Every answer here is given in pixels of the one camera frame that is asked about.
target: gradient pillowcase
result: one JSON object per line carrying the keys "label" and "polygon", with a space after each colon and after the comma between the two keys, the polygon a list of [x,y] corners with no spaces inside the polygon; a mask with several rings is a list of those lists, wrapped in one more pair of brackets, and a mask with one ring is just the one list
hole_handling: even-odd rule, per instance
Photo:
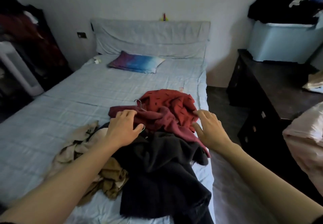
{"label": "gradient pillowcase", "polygon": [[155,56],[128,54],[122,51],[119,57],[107,66],[132,72],[156,73],[156,68],[164,60],[163,58]]}

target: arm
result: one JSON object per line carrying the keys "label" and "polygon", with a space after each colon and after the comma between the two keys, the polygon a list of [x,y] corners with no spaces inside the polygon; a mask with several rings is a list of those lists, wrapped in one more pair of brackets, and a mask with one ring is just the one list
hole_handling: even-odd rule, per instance
{"label": "arm", "polygon": [[137,112],[124,110],[111,119],[105,138],[61,172],[45,181],[7,210],[0,221],[16,224],[63,223],[109,157],[130,144],[143,129],[133,129]]}
{"label": "arm", "polygon": [[323,215],[323,207],[272,173],[233,143],[213,113],[199,110],[203,129],[193,126],[202,143],[221,154],[271,210],[286,224],[310,224]]}

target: hand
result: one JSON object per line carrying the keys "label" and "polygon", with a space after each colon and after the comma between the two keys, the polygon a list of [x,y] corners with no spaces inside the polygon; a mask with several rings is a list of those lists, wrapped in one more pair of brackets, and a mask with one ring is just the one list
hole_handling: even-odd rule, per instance
{"label": "hand", "polygon": [[119,147],[131,144],[143,130],[144,125],[139,124],[133,129],[133,119],[137,114],[134,110],[117,112],[114,119],[110,120],[109,128],[105,136],[107,141],[113,141]]}
{"label": "hand", "polygon": [[234,143],[230,140],[216,115],[205,110],[194,111],[194,114],[199,116],[203,127],[202,129],[199,124],[193,123],[200,141],[207,148],[221,154],[230,150]]}

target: person's left arm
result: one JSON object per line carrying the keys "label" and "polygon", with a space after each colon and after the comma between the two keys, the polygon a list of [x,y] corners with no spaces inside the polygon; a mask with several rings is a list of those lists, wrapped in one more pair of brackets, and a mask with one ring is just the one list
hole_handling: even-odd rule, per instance
{"label": "person's left arm", "polygon": [[111,119],[107,135],[61,172],[29,192],[0,216],[16,224],[63,223],[109,157],[136,139],[143,124],[133,129],[137,112],[124,110]]}

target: bed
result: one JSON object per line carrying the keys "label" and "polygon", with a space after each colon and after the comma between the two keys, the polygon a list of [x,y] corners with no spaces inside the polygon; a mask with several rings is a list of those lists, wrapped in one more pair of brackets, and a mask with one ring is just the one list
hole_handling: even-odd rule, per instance
{"label": "bed", "polygon": [[[94,120],[99,120],[100,125],[108,122],[112,106],[135,105],[134,100],[149,90],[174,89],[191,94],[196,108],[208,110],[204,53],[209,22],[93,19],[92,26],[101,63],[89,60],[0,124],[0,202],[5,205],[42,182],[69,133]],[[107,68],[121,50],[166,60],[156,74]],[[207,166],[195,163],[192,167],[199,181],[216,194],[209,204],[214,223],[275,223],[222,157],[213,154],[212,161],[213,174],[211,159]],[[230,199],[233,195],[237,201]],[[123,218],[119,215],[120,201],[121,196],[111,201],[99,191],[89,204],[75,208],[67,223],[172,223],[170,217]],[[240,210],[245,203],[250,203],[252,209]],[[231,212],[233,218],[226,215]]]}

